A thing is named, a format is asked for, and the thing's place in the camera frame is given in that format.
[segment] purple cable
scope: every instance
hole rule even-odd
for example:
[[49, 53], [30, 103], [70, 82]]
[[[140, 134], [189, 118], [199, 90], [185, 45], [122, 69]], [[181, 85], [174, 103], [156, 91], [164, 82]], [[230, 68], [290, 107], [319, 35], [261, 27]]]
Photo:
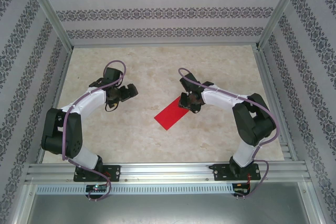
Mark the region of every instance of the purple cable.
[[85, 93], [84, 95], [82, 95], [80, 98], [78, 98], [78, 99], [72, 104], [72, 106], [68, 109], [67, 113], [65, 114], [65, 117], [64, 117], [64, 123], [63, 123], [63, 134], [62, 134], [62, 160], [67, 160], [68, 162], [70, 162], [71, 164], [73, 164], [73, 165], [75, 165], [75, 166], [77, 166], [77, 167], [80, 167], [80, 168], [82, 168], [82, 169], [84, 169], [84, 170], [88, 170], [89, 172], [98, 174], [99, 176], [105, 178], [105, 179], [107, 180], [107, 184], [109, 184], [109, 190], [108, 190], [108, 192], [107, 192], [106, 194], [104, 194], [103, 196], [101, 196], [99, 199], [94, 199], [94, 201], [99, 201], [99, 200], [105, 199], [105, 198], [110, 194], [110, 191], [111, 191], [111, 181], [110, 181], [110, 179], [109, 179], [107, 176], [105, 176], [104, 174], [102, 174], [102, 173], [100, 173], [100, 172], [97, 172], [96, 170], [89, 169], [89, 168], [87, 168], [87, 167], [81, 166], [81, 165], [77, 164], [76, 162], [74, 162], [74, 161], [72, 161], [72, 160], [69, 160], [69, 159], [65, 156], [67, 122], [68, 122], [68, 117], [69, 117], [69, 114], [70, 114], [71, 110], [74, 108], [74, 106], [76, 106], [76, 104], [78, 104], [78, 103], [79, 103], [81, 100], [83, 100], [85, 97], [87, 97], [88, 95], [91, 95], [92, 93], [95, 93], [95, 92], [98, 91], [98, 90], [107, 88], [107, 87], [109, 87], [109, 86], [112, 86], [112, 85], [115, 85], [115, 84], [119, 83], [119, 81], [122, 81], [122, 79], [124, 78], [124, 76], [125, 76], [125, 74], [126, 74], [126, 65], [125, 65], [125, 63], [122, 62], [121, 60], [113, 60], [113, 61], [109, 62], [109, 63], [105, 66], [105, 68], [104, 68], [103, 75], [105, 74], [105, 72], [106, 72], [106, 70], [107, 70], [107, 67], [108, 67], [109, 65], [111, 65], [112, 63], [115, 63], [115, 62], [119, 62], [119, 63], [121, 63], [121, 64], [124, 66], [124, 72], [123, 72], [123, 74], [121, 75], [121, 77], [120, 77], [118, 80], [116, 80], [116, 81], [114, 81], [114, 82], [112, 82], [112, 83], [110, 83], [110, 84], [106, 84], [106, 85], [104, 85], [104, 86], [102, 86], [102, 87], [96, 88], [96, 89], [92, 90], [91, 92], [87, 92], [87, 93]]
[[220, 93], [226, 94], [226, 95], [228, 95], [228, 96], [230, 96], [230, 97], [233, 97], [233, 98], [236, 98], [236, 99], [240, 99], [240, 100], [245, 101], [245, 102], [249, 102], [250, 104], [252, 104], [252, 105], [254, 105], [254, 106], [257, 106], [257, 107], [259, 107], [260, 109], [264, 110], [264, 111], [265, 111], [265, 112], [272, 118], [272, 120], [274, 121], [274, 123], [275, 123], [275, 125], [276, 125], [276, 129], [277, 129], [277, 131], [276, 131], [274, 137], [272, 137], [270, 140], [267, 140], [267, 141], [264, 141], [264, 142], [262, 142], [262, 143], [259, 143], [258, 147], [256, 148], [256, 150], [254, 151], [254, 153], [253, 153], [253, 155], [252, 155], [252, 159], [253, 159], [254, 161], [257, 161], [257, 162], [265, 162], [267, 167], [266, 167], [265, 174], [264, 174], [263, 178], [261, 179], [260, 183], [256, 186], [256, 188], [255, 188], [252, 192], [250, 192], [250, 194], [248, 194], [248, 195], [251, 195], [251, 194], [252, 194], [252, 193], [253, 193], [253, 192], [254, 192], [254, 191], [255, 191], [255, 190], [256, 190], [256, 189], [263, 183], [263, 181], [265, 180], [265, 178], [266, 178], [266, 176], [267, 176], [267, 174], [268, 174], [268, 170], [269, 170], [269, 164], [268, 164], [268, 162], [267, 162], [266, 160], [262, 160], [262, 159], [260, 159], [260, 160], [256, 160], [256, 159], [254, 159], [254, 158], [255, 158], [255, 156], [257, 155], [258, 151], [260, 150], [260, 147], [261, 147], [261, 146], [263, 146], [264, 144], [268, 144], [268, 143], [270, 143], [270, 142], [273, 142], [273, 141], [279, 136], [280, 131], [279, 131], [279, 123], [278, 123], [278, 121], [276, 120], [275, 116], [274, 116], [274, 115], [273, 115], [267, 108], [265, 108], [264, 106], [260, 105], [259, 103], [256, 103], [256, 102], [254, 102], [254, 101], [248, 100], [248, 99], [243, 98], [243, 97], [240, 97], [240, 96], [235, 95], [235, 94], [233, 94], [233, 93], [230, 93], [230, 92], [228, 92], [228, 91], [224, 91], [224, 90], [221, 90], [221, 89], [211, 88], [211, 87], [205, 86], [205, 85], [203, 85], [203, 84], [200, 84], [200, 83], [198, 83], [198, 82], [192, 81], [192, 80], [188, 79], [187, 77], [185, 77], [185, 76], [181, 73], [181, 70], [185, 70], [185, 71], [187, 71], [188, 73], [191, 73], [191, 72], [190, 72], [189, 70], [187, 70], [186, 68], [179, 68], [179, 69], [178, 69], [178, 73], [182, 76], [182, 78], [184, 78], [184, 79], [187, 80], [188, 82], [190, 82], [190, 83], [192, 83], [192, 84], [195, 84], [195, 85], [197, 85], [197, 86], [200, 86], [200, 87], [202, 87], [202, 88], [205, 88], [205, 89], [210, 89], [210, 90], [213, 90], [213, 91], [216, 91], [216, 92], [220, 92]]

